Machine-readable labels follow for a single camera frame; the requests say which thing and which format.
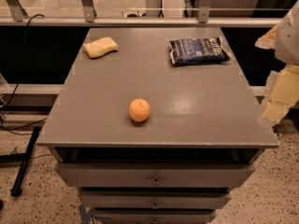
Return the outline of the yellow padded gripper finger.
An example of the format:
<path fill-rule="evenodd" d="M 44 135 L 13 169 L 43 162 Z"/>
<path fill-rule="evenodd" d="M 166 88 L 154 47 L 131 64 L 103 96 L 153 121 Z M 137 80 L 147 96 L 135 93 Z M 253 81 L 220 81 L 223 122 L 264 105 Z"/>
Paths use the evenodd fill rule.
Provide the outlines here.
<path fill-rule="evenodd" d="M 287 64 L 281 71 L 271 71 L 266 80 L 258 122 L 271 128 L 279 124 L 299 102 L 299 65 Z"/>

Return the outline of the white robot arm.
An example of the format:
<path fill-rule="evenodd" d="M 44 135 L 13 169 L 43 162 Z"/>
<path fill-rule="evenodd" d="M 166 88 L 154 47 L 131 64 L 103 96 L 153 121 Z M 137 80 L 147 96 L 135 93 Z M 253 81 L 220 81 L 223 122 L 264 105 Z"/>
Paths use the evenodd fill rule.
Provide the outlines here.
<path fill-rule="evenodd" d="M 299 1 L 255 46 L 273 49 L 275 57 L 286 64 L 281 71 L 270 72 L 258 117 L 261 125 L 273 127 L 299 102 Z"/>

